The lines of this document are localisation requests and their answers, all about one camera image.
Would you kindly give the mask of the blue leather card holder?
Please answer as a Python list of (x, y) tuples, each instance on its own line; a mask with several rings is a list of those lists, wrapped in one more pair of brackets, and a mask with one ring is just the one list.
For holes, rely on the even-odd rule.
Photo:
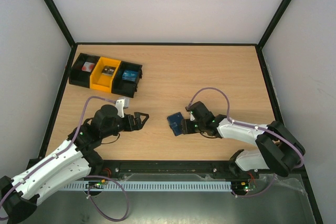
[(167, 117), (169, 127), (172, 130), (174, 136), (187, 134), (187, 132), (182, 127), (183, 120), (184, 118), (181, 112), (174, 113)]

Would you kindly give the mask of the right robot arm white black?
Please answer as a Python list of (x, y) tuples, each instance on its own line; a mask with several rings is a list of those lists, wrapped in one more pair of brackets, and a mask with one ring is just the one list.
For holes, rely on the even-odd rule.
[(256, 147), (252, 151), (237, 151), (234, 155), (229, 172), (236, 178), (254, 169), (268, 169), (287, 177), (293, 169), (304, 164), (305, 148), (281, 122), (251, 124), (235, 121), (228, 115), (214, 116), (201, 101), (187, 106), (186, 111), (190, 118), (181, 122), (183, 134), (233, 139)]

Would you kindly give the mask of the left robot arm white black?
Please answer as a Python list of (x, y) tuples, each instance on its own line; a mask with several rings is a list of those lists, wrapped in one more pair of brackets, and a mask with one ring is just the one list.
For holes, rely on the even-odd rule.
[(95, 151), (102, 140), (121, 132), (141, 130), (149, 119), (146, 113), (122, 114), (123, 107), (103, 105), (95, 115), (81, 120), (52, 153), (26, 171), (1, 178), (1, 207), (7, 213), (3, 220), (20, 223), (37, 207), (67, 184), (86, 176), (98, 177), (103, 159)]

